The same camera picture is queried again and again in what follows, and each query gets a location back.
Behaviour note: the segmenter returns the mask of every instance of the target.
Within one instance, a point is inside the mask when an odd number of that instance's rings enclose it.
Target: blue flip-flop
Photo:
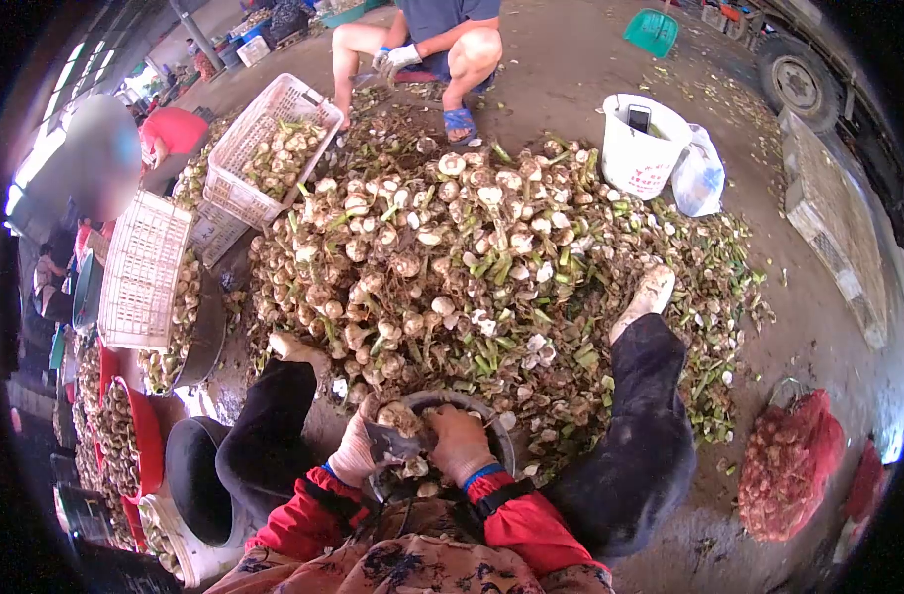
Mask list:
[[[464,147],[478,138],[478,126],[475,124],[475,118],[472,117],[472,113],[468,110],[468,107],[449,109],[445,113],[442,113],[442,119],[445,120],[446,137],[452,130],[468,130],[468,136],[465,136],[458,141],[452,143],[451,139],[449,139],[449,143],[451,143],[453,147]]]

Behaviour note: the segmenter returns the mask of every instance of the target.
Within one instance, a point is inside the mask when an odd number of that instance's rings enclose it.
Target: hand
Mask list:
[[[382,65],[380,74],[386,77],[389,86],[392,87],[396,83],[396,75],[407,65],[421,64],[422,57],[416,51],[415,45],[403,46],[389,51],[385,63]]]
[[[339,449],[333,452],[327,459],[327,466],[333,470],[336,477],[350,485],[360,489],[363,482],[376,470],[373,455],[369,449],[373,445],[366,433],[363,421],[371,419],[379,407],[375,396],[367,396],[360,405],[349,424],[346,425],[346,433],[342,435]]]
[[[391,49],[382,46],[379,51],[373,54],[373,69],[376,72],[382,72],[382,67],[385,65],[390,51]]]
[[[459,487],[479,470],[497,462],[488,448],[481,419],[444,404],[425,421],[438,435],[438,445],[429,456],[432,463]]]

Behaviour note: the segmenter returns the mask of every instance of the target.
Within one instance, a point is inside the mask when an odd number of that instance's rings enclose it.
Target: red net bag of garlic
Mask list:
[[[815,390],[793,410],[771,405],[755,421],[739,481],[739,517],[757,541],[787,541],[824,499],[844,456],[844,431]]]

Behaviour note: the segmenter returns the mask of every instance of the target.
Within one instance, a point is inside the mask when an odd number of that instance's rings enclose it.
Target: blue shorts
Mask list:
[[[405,44],[410,46],[412,40],[406,40]],[[406,72],[428,72],[443,83],[448,84],[452,82],[452,71],[449,69],[449,53],[447,51],[440,51],[431,56],[426,56],[421,64],[407,65],[402,69]],[[492,73],[488,75],[488,78],[478,83],[478,85],[472,89],[472,92],[480,95],[487,91],[494,83],[494,75],[497,71],[497,68],[493,70]]]

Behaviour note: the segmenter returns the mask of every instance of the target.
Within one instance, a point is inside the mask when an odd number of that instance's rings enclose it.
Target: truck tire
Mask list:
[[[821,57],[802,41],[773,33],[761,42],[756,63],[766,101],[776,112],[788,107],[817,133],[838,124],[840,85]]]

